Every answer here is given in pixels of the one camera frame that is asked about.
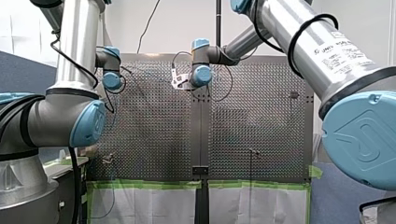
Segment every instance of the black band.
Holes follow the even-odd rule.
[[[83,90],[77,90],[77,89],[72,89],[72,88],[54,88],[54,89],[49,89],[46,91],[47,95],[52,95],[52,94],[61,94],[61,95],[80,95],[80,96],[86,96],[90,97],[94,100],[98,100],[99,96],[91,91],[83,91]]]
[[[319,110],[319,117],[324,119],[326,117],[329,110],[340,100],[344,99],[348,95],[351,95],[365,87],[370,86],[371,84],[387,78],[393,77],[396,75],[396,67],[387,67],[381,70],[378,70],[370,75],[365,77],[361,77],[358,80],[354,81],[352,84],[344,87],[342,90],[337,92],[332,98],[330,98]]]
[[[52,7],[57,7],[62,3],[62,0],[55,0],[55,1],[37,1],[37,0],[30,0],[30,2],[37,6],[37,7],[42,7],[42,8],[52,8]]]
[[[21,132],[21,137],[23,139],[23,142],[28,146],[28,147],[37,147],[32,139],[30,138],[29,134],[29,114],[30,114],[30,109],[32,108],[33,104],[35,102],[30,103],[27,105],[21,113],[21,118],[20,118],[20,132]]]
[[[33,149],[24,152],[11,153],[7,155],[0,155],[0,161],[15,161],[23,158],[33,157],[38,155],[38,149]]]
[[[290,66],[291,70],[292,70],[297,76],[299,76],[300,78],[303,78],[303,76],[302,76],[302,75],[300,74],[300,72],[297,70],[297,68],[296,68],[296,66],[295,66],[295,64],[294,64],[294,59],[293,59],[293,57],[294,57],[294,49],[295,49],[295,47],[296,47],[297,40],[298,40],[298,38],[300,37],[300,35],[303,33],[303,31],[306,30],[312,23],[314,23],[315,21],[323,21],[323,19],[330,19],[330,20],[332,20],[332,22],[334,23],[335,29],[338,30],[338,21],[337,21],[337,19],[336,19],[333,15],[323,13],[323,14],[316,15],[314,18],[312,18],[312,19],[309,20],[309,21],[305,21],[305,22],[303,23],[303,25],[301,25],[300,29],[299,29],[299,30],[296,32],[296,34],[293,36],[293,38],[291,39],[291,41],[290,41],[289,50],[288,50],[288,62],[289,62],[289,66]]]

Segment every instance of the white fabric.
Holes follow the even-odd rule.
[[[292,189],[210,189],[210,224],[306,224],[306,194]]]
[[[92,193],[92,224],[193,224],[195,189],[95,189]]]

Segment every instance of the metal stand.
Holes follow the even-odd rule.
[[[191,163],[192,179],[202,182],[196,192],[195,224],[209,223],[209,124],[210,94],[206,87],[191,94]]]

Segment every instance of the silver robot arm segment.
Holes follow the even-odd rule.
[[[117,76],[120,55],[116,49],[96,51],[99,15],[106,6],[103,0],[32,2],[42,9],[60,37],[59,51],[70,60],[59,56],[56,81],[45,97],[0,94],[0,219],[53,224],[59,212],[57,183],[48,181],[38,148],[86,147],[98,141],[105,125],[105,104],[90,73],[97,66]],[[107,84],[116,89],[113,75]],[[18,215],[26,211],[35,215]]]
[[[231,0],[233,10],[254,25],[222,49],[196,39],[189,82],[195,88],[207,85],[211,63],[238,64],[242,55],[273,37],[322,102],[323,144],[334,164],[362,184],[396,190],[396,67],[367,58],[334,27],[335,17],[316,13],[310,3]]]

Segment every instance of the small bracket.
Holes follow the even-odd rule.
[[[196,88],[189,82],[191,74],[178,74],[176,68],[172,68],[172,86],[175,90],[193,91]]]
[[[208,175],[209,167],[208,166],[192,166],[192,174],[193,175]]]

